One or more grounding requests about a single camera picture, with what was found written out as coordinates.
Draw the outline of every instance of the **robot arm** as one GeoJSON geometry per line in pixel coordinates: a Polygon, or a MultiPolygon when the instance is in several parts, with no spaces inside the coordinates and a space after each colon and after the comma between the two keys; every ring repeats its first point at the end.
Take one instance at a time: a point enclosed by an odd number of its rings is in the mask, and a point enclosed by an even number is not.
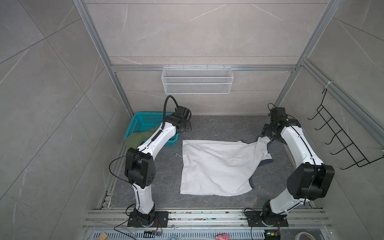
{"type": "Polygon", "coordinates": [[[325,165],[311,148],[297,119],[288,118],[285,109],[278,107],[271,110],[270,118],[262,135],[288,145],[296,170],[288,177],[287,188],[267,201],[265,215],[283,214],[308,200],[325,197],[334,176],[332,166],[325,165]]]}
{"type": "Polygon", "coordinates": [[[127,151],[124,174],[128,177],[135,191],[136,207],[135,215],[141,224],[145,227],[151,226],[155,214],[155,205],[152,200],[151,184],[156,176],[154,160],[174,135],[191,131],[191,112],[189,109],[178,106],[171,115],[165,116],[165,108],[168,98],[164,104],[163,124],[157,131],[137,149],[130,148],[127,151]]]}

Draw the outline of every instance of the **tile wall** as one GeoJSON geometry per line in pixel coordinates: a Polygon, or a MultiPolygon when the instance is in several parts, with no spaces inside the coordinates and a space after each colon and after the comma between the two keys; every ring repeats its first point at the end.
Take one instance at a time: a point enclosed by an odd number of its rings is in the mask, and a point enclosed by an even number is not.
{"type": "Polygon", "coordinates": [[[75,239],[129,116],[71,0],[0,6],[2,238],[75,239]]]}
{"type": "MultiPolygon", "coordinates": [[[[384,126],[384,2],[380,0],[344,0],[321,36],[309,59],[336,82],[358,105],[384,126]]],[[[321,102],[323,87],[303,70],[282,106],[290,109],[307,130],[327,164],[335,168],[335,177],[327,196],[315,201],[323,207],[340,239],[383,239],[382,185],[384,159],[364,167],[351,167],[346,151],[332,138],[321,118],[309,121],[321,102]]],[[[383,156],[383,147],[343,108],[330,93],[325,107],[357,144],[362,153],[375,160],[383,156]]],[[[353,156],[362,159],[354,149],[353,156]]]]}
{"type": "MultiPolygon", "coordinates": [[[[327,0],[86,0],[112,64],[296,64],[327,0]]],[[[119,72],[134,112],[161,111],[160,72],[119,72]]],[[[195,114],[267,114],[289,72],[234,72],[230,94],[178,94],[195,114]]]]}

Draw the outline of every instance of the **wire mesh basket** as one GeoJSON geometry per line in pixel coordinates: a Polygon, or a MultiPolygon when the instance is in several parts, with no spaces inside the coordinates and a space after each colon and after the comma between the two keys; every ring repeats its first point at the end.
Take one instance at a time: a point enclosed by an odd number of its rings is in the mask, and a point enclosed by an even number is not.
{"type": "Polygon", "coordinates": [[[167,67],[161,75],[166,94],[229,93],[230,67],[167,67]]]}

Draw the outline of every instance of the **gray marble tile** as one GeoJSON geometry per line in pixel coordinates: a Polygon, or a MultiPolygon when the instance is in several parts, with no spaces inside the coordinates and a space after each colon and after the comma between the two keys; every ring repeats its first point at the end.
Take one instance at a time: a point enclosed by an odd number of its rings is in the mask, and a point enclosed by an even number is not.
{"type": "Polygon", "coordinates": [[[381,0],[344,0],[334,17],[384,39],[383,8],[384,2],[381,0]]]}
{"type": "Polygon", "coordinates": [[[89,210],[97,207],[109,176],[109,163],[119,149],[120,144],[107,128],[69,198],[51,239],[61,239],[63,236],[77,239],[89,210]]]}
{"type": "Polygon", "coordinates": [[[108,55],[140,57],[299,56],[325,7],[88,4],[108,55]]]}
{"type": "MultiPolygon", "coordinates": [[[[260,135],[268,116],[192,116],[192,131],[181,133],[175,146],[164,146],[155,159],[156,178],[152,198],[158,208],[168,207],[262,207],[285,189],[286,179],[293,172],[288,157],[279,142],[272,142],[269,152],[273,162],[260,166],[252,176],[254,189],[233,196],[198,196],[180,194],[182,140],[216,140],[254,142],[260,135]]],[[[117,180],[111,207],[127,207],[135,202],[132,186],[117,180]]]]}
{"type": "Polygon", "coordinates": [[[117,76],[126,91],[164,91],[161,71],[119,71],[117,76]]]}
{"type": "Polygon", "coordinates": [[[20,0],[44,36],[49,36],[80,18],[72,0],[20,0]]]}
{"type": "Polygon", "coordinates": [[[49,239],[106,127],[83,96],[0,200],[4,239],[49,239]]]}
{"type": "MultiPolygon", "coordinates": [[[[133,112],[162,112],[166,94],[162,91],[125,91],[133,112]]],[[[197,115],[266,115],[280,90],[231,91],[229,94],[175,94],[179,105],[197,115]]],[[[174,110],[168,103],[167,111],[174,110]]]]}
{"type": "Polygon", "coordinates": [[[108,127],[119,143],[122,143],[128,129],[131,118],[129,117],[122,101],[119,102],[108,127]]]}
{"type": "Polygon", "coordinates": [[[114,65],[125,64],[296,64],[299,56],[258,57],[126,57],[110,56],[114,65]]]}
{"type": "Polygon", "coordinates": [[[86,3],[218,4],[218,3],[327,3],[327,0],[85,0],[86,3]]]}
{"type": "Polygon", "coordinates": [[[112,118],[120,97],[106,69],[104,69],[85,93],[106,123],[112,118]]]}
{"type": "Polygon", "coordinates": [[[19,1],[3,0],[0,8],[0,63],[44,38],[19,1]]]}
{"type": "Polygon", "coordinates": [[[280,91],[290,71],[234,71],[231,91],[280,91]]]}
{"type": "Polygon", "coordinates": [[[384,41],[332,19],[310,60],[384,124],[383,55],[384,41]]]}
{"type": "Polygon", "coordinates": [[[80,19],[47,38],[65,66],[85,92],[104,64],[80,19]]]}
{"type": "Polygon", "coordinates": [[[384,2],[381,0],[370,0],[369,10],[365,21],[363,21],[361,30],[366,31],[378,38],[384,40],[384,2]]]}
{"type": "Polygon", "coordinates": [[[0,195],[83,95],[43,40],[0,64],[0,195]]]}
{"type": "MultiPolygon", "coordinates": [[[[353,160],[346,151],[331,155],[342,149],[341,143],[334,140],[332,144],[326,145],[325,143],[329,142],[333,136],[332,131],[328,127],[315,130],[324,124],[321,117],[308,120],[316,114],[316,108],[323,98],[321,94],[323,89],[324,87],[307,71],[302,71],[286,96],[287,103],[305,126],[324,162],[335,169],[332,189],[330,188],[324,199],[317,199],[315,204],[317,207],[324,207],[332,226],[346,239],[354,239],[355,236],[359,237],[357,239],[365,239],[364,235],[367,232],[373,239],[380,238],[381,214],[376,209],[384,206],[380,196],[380,193],[384,191],[381,184],[384,160],[378,160],[364,167],[354,166],[347,170],[340,169],[340,167],[345,168],[353,164],[353,160]],[[349,219],[348,222],[343,222],[340,216],[343,216],[343,219],[349,219]]],[[[382,146],[330,93],[325,96],[323,105],[367,159],[372,161],[382,157],[382,146]]],[[[362,159],[361,155],[356,154],[352,147],[349,150],[356,159],[362,159]]]]}

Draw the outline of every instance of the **aluminum frame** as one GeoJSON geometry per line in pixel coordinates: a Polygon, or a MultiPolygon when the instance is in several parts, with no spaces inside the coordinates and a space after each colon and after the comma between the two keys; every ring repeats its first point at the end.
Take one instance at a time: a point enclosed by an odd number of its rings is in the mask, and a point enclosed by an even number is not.
{"type": "Polygon", "coordinates": [[[323,73],[309,59],[303,60],[304,68],[327,90],[347,111],[384,147],[384,128],[377,123],[374,118],[364,111],[359,105],[346,94],[337,83],[334,83],[325,73],[323,73]]]}
{"type": "MultiPolygon", "coordinates": [[[[125,208],[91,210],[86,217],[83,230],[111,230],[129,218],[125,208]]],[[[163,229],[251,229],[244,209],[157,209],[168,211],[168,226],[163,229]]],[[[287,213],[288,227],[283,229],[332,229],[323,209],[295,209],[287,213]]],[[[277,229],[277,227],[254,226],[253,229],[277,229]]],[[[152,230],[152,228],[135,228],[152,230]]]]}
{"type": "Polygon", "coordinates": [[[121,83],[120,83],[119,79],[117,78],[116,73],[111,68],[111,62],[109,61],[107,52],[105,51],[105,48],[103,46],[103,43],[101,42],[100,36],[97,33],[97,30],[93,24],[92,18],[88,12],[88,9],[87,9],[87,6],[86,6],[84,0],[73,0],[73,2],[74,2],[75,6],[76,6],[76,8],[80,14],[81,19],[84,22],[86,29],[88,30],[88,33],[89,33],[89,35],[93,41],[93,44],[96,47],[97,52],[100,55],[101,60],[103,61],[104,65],[105,65],[105,69],[107,69],[107,72],[112,79],[113,85],[115,86],[115,88],[116,88],[116,90],[117,90],[117,92],[121,98],[121,101],[123,102],[124,107],[127,110],[128,115],[132,118],[134,115],[132,108],[129,105],[127,96],[125,95],[124,89],[121,86],[121,83]]]}
{"type": "Polygon", "coordinates": [[[232,71],[295,71],[296,65],[112,65],[113,71],[162,71],[168,67],[186,67],[186,68],[214,68],[230,67],[232,71]]]}
{"type": "Polygon", "coordinates": [[[275,101],[276,106],[280,106],[280,104],[283,102],[286,94],[292,87],[292,84],[295,81],[297,74],[299,74],[301,68],[303,67],[301,62],[304,60],[304,58],[308,58],[308,56],[311,54],[312,50],[316,46],[316,43],[320,39],[324,30],[327,28],[329,22],[331,21],[333,15],[336,13],[337,8],[339,7],[342,1],[343,0],[330,0],[327,4],[327,7],[325,8],[323,15],[321,16],[319,23],[317,24],[315,30],[313,31],[311,37],[308,40],[307,45],[305,46],[303,52],[300,55],[299,60],[296,63],[296,70],[289,75],[282,90],[280,91],[280,94],[275,101]]]}

